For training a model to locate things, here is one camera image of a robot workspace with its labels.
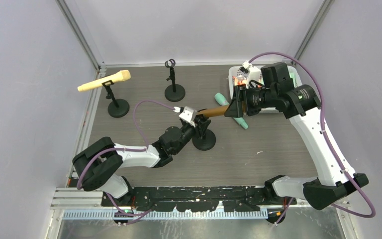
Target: table surface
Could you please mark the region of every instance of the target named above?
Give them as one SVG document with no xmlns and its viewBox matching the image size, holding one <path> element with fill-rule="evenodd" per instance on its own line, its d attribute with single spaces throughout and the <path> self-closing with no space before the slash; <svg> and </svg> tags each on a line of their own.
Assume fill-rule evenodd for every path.
<svg viewBox="0 0 382 239">
<path fill-rule="evenodd" d="M 123 145 L 144 145 L 133 122 L 133 110 L 141 100 L 151 99 L 170 106 L 189 106 L 196 110 L 218 106 L 214 95 L 221 92 L 227 99 L 228 70 L 231 66 L 177 66 L 176 83 L 186 90 L 180 102 L 165 99 L 169 69 L 165 67 L 123 68 L 131 79 L 112 86 L 118 99 L 130 104 L 129 113 L 119 119 L 109 116 L 110 100 L 102 90 L 90 136 L 90 144 L 104 136 Z M 106 75 L 121 69 L 110 68 Z M 149 143 L 157 141 L 170 126 L 181 127 L 177 115 L 154 103 L 143 103 L 136 113 L 137 121 Z M 162 168 L 123 168 L 134 186 L 243 186 L 263 185 L 279 174 L 291 177 L 316 176 L 308 151 L 296 129 L 282 114 L 258 114 L 245 117 L 249 128 L 244 130 L 233 119 L 211 118 L 209 129 L 216 135 L 216 145 L 209 151 L 199 151 L 192 142 Z"/>
</svg>

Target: cable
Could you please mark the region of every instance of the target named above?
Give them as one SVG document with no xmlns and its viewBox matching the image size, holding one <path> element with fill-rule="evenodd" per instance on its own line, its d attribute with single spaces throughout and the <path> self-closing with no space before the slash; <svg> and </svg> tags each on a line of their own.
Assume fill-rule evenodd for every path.
<svg viewBox="0 0 382 239">
<path fill-rule="evenodd" d="M 293 202 L 294 198 L 291 198 L 289 200 L 289 203 L 286 205 L 286 208 L 284 209 L 284 212 L 281 214 L 279 219 L 275 222 L 275 226 L 278 226 L 278 223 L 281 221 L 281 219 L 285 216 L 286 211 L 289 209 L 290 204 Z"/>
<path fill-rule="evenodd" d="M 164 107 L 171 109 L 171 110 L 174 110 L 175 108 L 173 108 L 172 106 L 166 105 L 162 102 L 154 101 L 154 100 L 143 100 L 143 101 L 140 101 L 138 104 L 135 105 L 134 112 L 132 114 L 132 118 L 134 119 L 135 127 L 137 128 L 138 132 L 140 133 L 141 137 L 143 137 L 143 140 L 146 143 L 146 149 L 148 149 L 149 148 L 149 141 L 148 141 L 147 137 L 144 135 L 143 131 L 141 131 L 140 127 L 138 126 L 137 120 L 135 118 L 135 112 L 137 111 L 138 106 L 144 102 L 153 102 L 153 103 L 159 104 L 159 105 L 164 106 Z"/>
<path fill-rule="evenodd" d="M 255 57 L 251 58 L 251 60 L 249 60 L 248 62 L 251 63 L 255 59 L 257 59 L 257 58 L 259 58 L 261 56 L 266 56 L 266 55 L 279 55 L 279 56 L 286 57 L 286 58 L 296 62 L 311 77 L 312 81 L 314 82 L 315 86 L 317 87 L 318 94 L 319 94 L 320 99 L 321 99 L 320 126 L 321 126 L 321 130 L 323 131 L 324 139 L 326 140 L 326 143 L 329 146 L 330 151 L 332 152 L 333 156 L 335 157 L 339 167 L 345 173 L 345 176 L 352 183 L 352 185 L 354 185 L 354 187 L 357 189 L 357 191 L 361 194 L 361 196 L 364 198 L 364 200 L 366 201 L 366 203 L 370 207 L 371 213 L 369 215 L 367 215 L 367 214 L 360 214 L 360 213 L 351 211 L 351 210 L 349 210 L 347 208 L 341 207 L 341 206 L 336 205 L 336 204 L 332 204 L 332 206 L 335 207 L 335 208 L 338 208 L 340 210 L 343 210 L 343 211 L 345 211 L 347 213 L 350 213 L 350 214 L 353 214 L 355 216 L 358 216 L 358 217 L 362 217 L 362 218 L 372 218 L 372 217 L 374 217 L 376 215 L 376 209 L 374 208 L 373 203 L 367 197 L 367 195 L 363 192 L 363 190 L 360 188 L 360 186 L 358 186 L 358 184 L 355 182 L 355 180 L 352 178 L 352 176 L 348 172 L 345 171 L 345 166 L 343 165 L 342 160 L 339 158 L 339 155 L 337 154 L 337 152 L 334 149 L 332 143 L 330 142 L 329 136 L 327 135 L 326 128 L 325 128 L 326 121 L 325 121 L 325 110 L 324 110 L 324 108 L 325 108 L 324 107 L 325 106 L 324 97 L 323 97 L 323 92 L 321 90 L 320 84 L 317 82 L 317 79 L 314 77 L 314 75 L 311 73 L 311 71 L 309 71 L 300 61 L 296 60 L 295 58 L 293 58 L 293 57 L 291 57 L 289 55 L 286 55 L 286 54 L 283 54 L 283 53 L 280 53 L 280 52 L 271 51 L 271 52 L 261 53 L 261 54 L 256 55 Z"/>
<path fill-rule="evenodd" d="M 171 107 L 171 106 L 168 106 L 162 102 L 159 102 L 159 101 L 154 101 L 154 100 L 143 100 L 143 101 L 140 101 L 134 108 L 134 112 L 133 112 L 133 119 L 134 119 L 134 124 L 135 124 L 135 127 L 137 128 L 138 132 L 140 133 L 141 137 L 143 137 L 144 139 L 144 142 L 146 143 L 146 148 L 144 149 L 133 149 L 133 148 L 108 148 L 108 149 L 105 149 L 105 150 L 102 150 L 100 151 L 99 153 L 97 153 L 91 160 L 90 162 L 85 166 L 85 168 L 83 169 L 80 177 L 78 178 L 78 182 L 77 182 L 77 189 L 80 190 L 83 188 L 82 186 L 82 181 L 87 173 L 87 171 L 90 169 L 91 165 L 100 157 L 102 156 L 103 154 L 107 153 L 107 152 L 111 152 L 111 151 L 130 151 L 130 152 L 145 152 L 147 151 L 147 149 L 149 148 L 149 143 L 148 143 L 148 139 L 147 137 L 144 135 L 143 131 L 140 129 L 140 127 L 138 126 L 138 123 L 137 123 L 137 120 L 135 118 L 135 113 L 137 111 L 137 108 L 140 104 L 144 103 L 144 102 L 153 102 L 153 103 L 156 103 L 156 104 L 159 104 L 161 106 L 164 106 L 168 109 L 171 109 L 171 110 L 174 110 L 175 108 Z M 139 214 L 129 214 L 129 213 L 126 213 L 124 212 L 124 210 L 122 210 L 121 208 L 118 207 L 118 205 L 115 203 L 115 200 L 113 199 L 112 195 L 110 195 L 109 193 L 106 193 L 108 198 L 110 199 L 110 201 L 112 202 L 112 204 L 118 209 L 118 211 L 124 215 L 124 216 L 131 216 L 131 217 L 136 217 L 136 216 L 140 216 L 139 218 L 131 221 L 131 222 L 128 222 L 126 223 L 126 225 L 130 225 L 130 224 L 133 224 L 133 223 L 136 223 L 138 220 L 140 220 L 141 218 L 143 218 L 144 216 L 146 216 L 149 212 L 151 212 L 151 210 L 148 210 L 148 211 L 145 211 L 143 213 L 139 213 Z"/>
<path fill-rule="evenodd" d="M 148 211 L 146 212 L 146 214 L 141 215 L 139 218 L 134 219 L 134 220 L 132 220 L 132 221 L 130 221 L 130 222 L 127 222 L 127 223 L 125 223 L 125 224 L 123 224 L 123 225 L 125 225 L 125 226 L 126 226 L 126 225 L 131 225 L 131 224 L 134 224 L 134 223 L 138 222 L 140 219 L 142 219 L 143 217 L 145 217 L 150 211 L 151 211 L 151 210 L 148 210 Z M 107 231 L 108 229 L 113 228 L 115 225 L 120 226 L 120 225 L 118 225 L 118 224 L 111 224 L 110 226 L 107 226 L 107 227 L 101 229 L 100 231 L 98 231 L 97 233 L 95 233 L 95 234 L 92 235 L 92 236 L 79 236 L 79 235 L 76 235 L 76 234 L 74 233 L 74 227 L 71 227 L 70 230 L 68 231 L 67 238 L 71 238 L 71 236 L 75 236 L 76 238 L 80 238 L 80 239 L 96 238 L 97 235 L 99 235 L 99 234 L 101 234 L 101 233 Z"/>
</svg>

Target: teal object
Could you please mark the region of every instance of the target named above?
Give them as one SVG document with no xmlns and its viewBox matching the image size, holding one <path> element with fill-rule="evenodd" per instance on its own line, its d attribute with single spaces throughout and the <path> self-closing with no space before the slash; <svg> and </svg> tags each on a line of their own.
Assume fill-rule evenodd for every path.
<svg viewBox="0 0 382 239">
<path fill-rule="evenodd" d="M 217 93 L 214 95 L 214 99 L 219 103 L 221 106 L 228 105 L 229 102 L 226 100 L 226 98 L 221 94 Z M 240 126 L 242 126 L 244 129 L 248 129 L 248 125 L 245 122 L 243 118 L 233 118 Z"/>
</svg>

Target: round stand base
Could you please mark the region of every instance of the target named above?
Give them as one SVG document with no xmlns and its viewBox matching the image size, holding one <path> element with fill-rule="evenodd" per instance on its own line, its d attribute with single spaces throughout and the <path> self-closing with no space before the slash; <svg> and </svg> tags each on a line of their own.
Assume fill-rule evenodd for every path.
<svg viewBox="0 0 382 239">
<path fill-rule="evenodd" d="M 118 103 L 119 107 L 116 107 L 113 102 L 110 102 L 109 106 L 107 107 L 107 112 L 109 112 L 109 115 L 114 118 L 121 118 L 128 113 L 129 104 L 126 100 L 123 99 L 116 99 L 116 102 Z"/>
<path fill-rule="evenodd" d="M 199 138 L 194 136 L 192 138 L 192 144 L 194 144 L 194 147 L 196 147 L 198 150 L 207 151 L 213 148 L 216 144 L 216 136 L 214 135 L 213 131 L 207 129 L 205 132 L 205 137 Z"/>
<path fill-rule="evenodd" d="M 174 92 L 172 85 L 166 87 L 165 97 L 168 101 L 178 102 L 185 97 L 185 89 L 181 85 L 178 85 L 178 84 L 176 84 L 176 87 L 177 87 L 176 92 Z"/>
</svg>

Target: microphone stand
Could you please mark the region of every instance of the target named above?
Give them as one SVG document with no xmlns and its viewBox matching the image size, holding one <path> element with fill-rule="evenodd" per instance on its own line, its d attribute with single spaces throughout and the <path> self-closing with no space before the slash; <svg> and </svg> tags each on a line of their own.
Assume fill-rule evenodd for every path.
<svg viewBox="0 0 382 239">
<path fill-rule="evenodd" d="M 185 97 L 185 89 L 181 85 L 175 83 L 175 64 L 176 63 L 174 59 L 170 59 L 165 62 L 165 67 L 169 68 L 170 73 L 166 80 L 172 81 L 172 84 L 165 89 L 165 97 L 168 101 L 171 102 L 178 102 Z"/>
<path fill-rule="evenodd" d="M 112 99 L 112 102 L 110 102 L 109 106 L 107 107 L 107 112 L 114 118 L 121 118 L 128 113 L 129 103 L 124 99 L 115 98 L 115 95 L 113 95 L 112 89 L 110 88 L 110 86 L 113 84 L 114 82 L 112 80 L 102 83 L 107 92 L 106 99 Z"/>
</svg>

